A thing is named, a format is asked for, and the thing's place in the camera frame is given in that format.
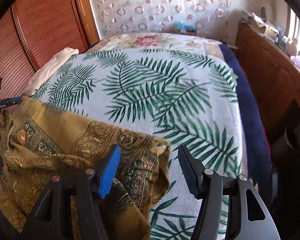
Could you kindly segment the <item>floral bedspread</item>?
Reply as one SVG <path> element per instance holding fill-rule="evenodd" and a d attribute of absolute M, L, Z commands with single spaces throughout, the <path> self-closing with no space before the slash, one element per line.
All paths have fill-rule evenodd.
<path fill-rule="evenodd" d="M 112 49 L 170 49 L 188 50 L 216 56 L 222 43 L 217 40 L 191 35 L 169 33 L 134 33 L 108 36 L 87 52 Z"/>

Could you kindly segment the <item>dark blue blanket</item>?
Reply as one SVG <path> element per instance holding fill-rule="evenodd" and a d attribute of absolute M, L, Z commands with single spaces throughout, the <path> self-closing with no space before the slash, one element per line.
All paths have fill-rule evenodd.
<path fill-rule="evenodd" d="M 270 147 L 262 124 L 258 104 L 246 74 L 232 50 L 224 43 L 220 46 L 224 61 L 237 76 L 236 93 L 247 148 L 248 177 L 258 186 L 258 193 L 266 206 L 271 204 L 273 192 Z"/>

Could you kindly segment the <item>golden patterned cloth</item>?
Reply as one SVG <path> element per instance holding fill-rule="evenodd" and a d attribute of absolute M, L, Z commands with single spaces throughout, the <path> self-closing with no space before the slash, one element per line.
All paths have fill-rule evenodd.
<path fill-rule="evenodd" d="M 110 239 L 149 239 L 149 212 L 170 182 L 170 143 L 23 97 L 3 110 L 0 125 L 0 239 L 16 239 L 55 175 L 74 176 L 93 167 L 111 146 L 121 161 L 110 193 L 99 202 Z"/>

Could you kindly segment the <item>blue tissue box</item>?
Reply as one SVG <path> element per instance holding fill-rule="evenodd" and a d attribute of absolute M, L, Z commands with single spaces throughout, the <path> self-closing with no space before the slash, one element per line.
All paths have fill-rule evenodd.
<path fill-rule="evenodd" d="M 177 22 L 174 25 L 174 33 L 180 34 L 180 35 L 190 35 L 190 36 L 196 36 L 197 35 L 197 28 L 192 25 L 186 25 L 182 22 Z"/>

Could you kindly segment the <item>bright window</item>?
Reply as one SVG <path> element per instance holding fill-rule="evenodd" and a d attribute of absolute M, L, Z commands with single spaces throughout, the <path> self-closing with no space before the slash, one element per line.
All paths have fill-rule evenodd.
<path fill-rule="evenodd" d="M 296 39 L 296 46 L 298 51 L 300 52 L 300 19 L 290 7 L 288 7 L 287 23 L 288 27 L 286 28 L 286 31 L 288 33 L 290 43 L 292 43 L 293 40 Z"/>

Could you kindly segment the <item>palm leaf print blanket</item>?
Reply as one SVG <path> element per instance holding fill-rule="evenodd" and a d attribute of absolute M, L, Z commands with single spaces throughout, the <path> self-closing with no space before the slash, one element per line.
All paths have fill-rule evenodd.
<path fill-rule="evenodd" d="M 246 145 L 237 77 L 207 53 L 128 48 L 80 54 L 34 98 L 170 142 L 171 185 L 150 211 L 151 239 L 189 239 L 194 230 L 200 201 L 187 188 L 180 145 L 221 176 L 242 172 Z"/>

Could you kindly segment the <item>circle patterned sheer curtain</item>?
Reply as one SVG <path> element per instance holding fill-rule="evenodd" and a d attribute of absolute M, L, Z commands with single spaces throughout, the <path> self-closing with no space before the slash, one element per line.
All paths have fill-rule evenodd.
<path fill-rule="evenodd" d="M 177 22 L 197 28 L 200 37 L 232 35 L 235 0 L 89 0 L 100 38 L 132 33 L 173 33 Z"/>

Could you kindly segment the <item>cardboard box on cabinet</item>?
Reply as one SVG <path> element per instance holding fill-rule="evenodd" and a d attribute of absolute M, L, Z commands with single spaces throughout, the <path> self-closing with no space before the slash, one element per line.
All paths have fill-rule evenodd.
<path fill-rule="evenodd" d="M 279 31 L 268 21 L 264 22 L 262 18 L 257 16 L 254 12 L 250 15 L 251 24 L 250 28 L 256 31 L 257 33 L 270 38 L 272 40 L 276 40 L 277 34 Z"/>

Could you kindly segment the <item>wooden sideboard cabinet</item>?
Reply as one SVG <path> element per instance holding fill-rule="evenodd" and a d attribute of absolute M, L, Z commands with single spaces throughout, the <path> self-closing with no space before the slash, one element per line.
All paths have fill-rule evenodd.
<path fill-rule="evenodd" d="M 300 69 L 275 44 L 244 23 L 236 37 L 237 59 L 256 98 L 268 141 L 283 135 L 300 148 Z"/>

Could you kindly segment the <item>beige pillow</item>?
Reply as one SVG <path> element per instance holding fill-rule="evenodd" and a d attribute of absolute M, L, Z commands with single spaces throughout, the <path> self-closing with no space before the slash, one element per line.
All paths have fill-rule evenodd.
<path fill-rule="evenodd" d="M 66 47 L 53 55 L 46 64 L 44 64 L 40 70 L 38 70 L 22 91 L 22 95 L 33 96 L 35 92 L 51 77 L 53 74 L 61 68 L 63 64 L 70 59 L 73 55 L 78 55 L 79 50 Z"/>

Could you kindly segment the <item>red wooden wardrobe door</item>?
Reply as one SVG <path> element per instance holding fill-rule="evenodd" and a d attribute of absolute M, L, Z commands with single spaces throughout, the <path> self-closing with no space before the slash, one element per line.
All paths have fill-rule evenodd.
<path fill-rule="evenodd" d="M 86 51 L 100 38 L 89 0 L 15 0 L 0 19 L 0 99 L 20 96 L 65 47 Z"/>

